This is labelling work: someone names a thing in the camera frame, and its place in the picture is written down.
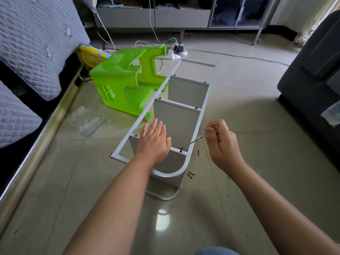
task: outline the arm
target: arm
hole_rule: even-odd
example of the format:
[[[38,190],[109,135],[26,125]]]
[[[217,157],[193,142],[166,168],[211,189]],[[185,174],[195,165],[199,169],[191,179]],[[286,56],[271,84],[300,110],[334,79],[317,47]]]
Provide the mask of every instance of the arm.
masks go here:
[[[211,159],[241,189],[279,254],[340,254],[337,243],[244,162],[224,120],[210,122],[205,130]]]
[[[171,147],[162,121],[145,124],[134,158],[104,191],[79,226],[64,255],[129,254],[152,168]]]

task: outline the green plastic stool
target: green plastic stool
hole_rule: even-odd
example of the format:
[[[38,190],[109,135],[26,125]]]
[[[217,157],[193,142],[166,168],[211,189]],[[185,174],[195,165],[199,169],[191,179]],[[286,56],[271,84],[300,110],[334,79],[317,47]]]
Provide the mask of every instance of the green plastic stool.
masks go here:
[[[155,57],[161,55],[166,55],[165,45],[121,49],[93,68],[90,76],[104,104],[139,116],[145,101],[166,79],[156,73]],[[138,59],[140,66],[133,65]],[[148,112],[144,118],[148,121],[150,117]]]

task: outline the hand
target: hand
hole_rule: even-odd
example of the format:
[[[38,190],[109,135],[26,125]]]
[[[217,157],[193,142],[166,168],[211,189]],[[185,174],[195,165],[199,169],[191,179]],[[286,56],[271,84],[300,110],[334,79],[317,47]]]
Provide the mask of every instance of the hand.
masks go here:
[[[216,125],[219,127],[217,133],[213,129]],[[228,129],[224,120],[212,121],[204,130],[210,157],[215,165],[229,175],[245,164],[236,135]]]
[[[157,124],[155,118],[147,132],[148,124],[142,129],[139,138],[136,155],[147,158],[154,166],[167,157],[171,148],[171,137],[167,137],[165,125],[162,121]]]

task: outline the wall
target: wall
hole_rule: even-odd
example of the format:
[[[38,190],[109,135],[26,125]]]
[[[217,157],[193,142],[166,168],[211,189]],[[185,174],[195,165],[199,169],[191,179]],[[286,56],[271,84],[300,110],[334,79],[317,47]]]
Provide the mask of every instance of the wall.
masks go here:
[[[283,25],[300,32],[328,0],[281,0],[270,25]]]

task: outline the tile floor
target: tile floor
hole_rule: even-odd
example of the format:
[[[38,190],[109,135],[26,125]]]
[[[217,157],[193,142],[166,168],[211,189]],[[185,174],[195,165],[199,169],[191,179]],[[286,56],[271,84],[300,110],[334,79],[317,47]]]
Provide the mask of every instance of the tile floor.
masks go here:
[[[130,47],[138,38],[154,41],[151,35],[113,40],[116,47]],[[252,38],[252,34],[190,33],[184,42],[196,49],[288,64],[299,51],[280,36],[261,35],[254,47]],[[202,127],[224,119],[236,133],[246,162],[340,243],[340,174],[276,100],[276,85],[287,67],[196,51],[189,51],[187,58],[220,66]],[[210,79],[206,71],[182,64],[176,74]],[[62,123],[0,240],[0,254],[61,254],[124,167],[109,155],[136,117],[106,107],[93,83],[81,87],[68,115],[81,105],[111,123],[91,138]],[[123,155],[130,156],[131,148]],[[145,195],[131,254],[190,255],[209,246],[225,246],[242,255],[277,254],[238,187],[210,160],[205,141],[195,144],[188,171],[195,176],[184,178],[172,201]]]

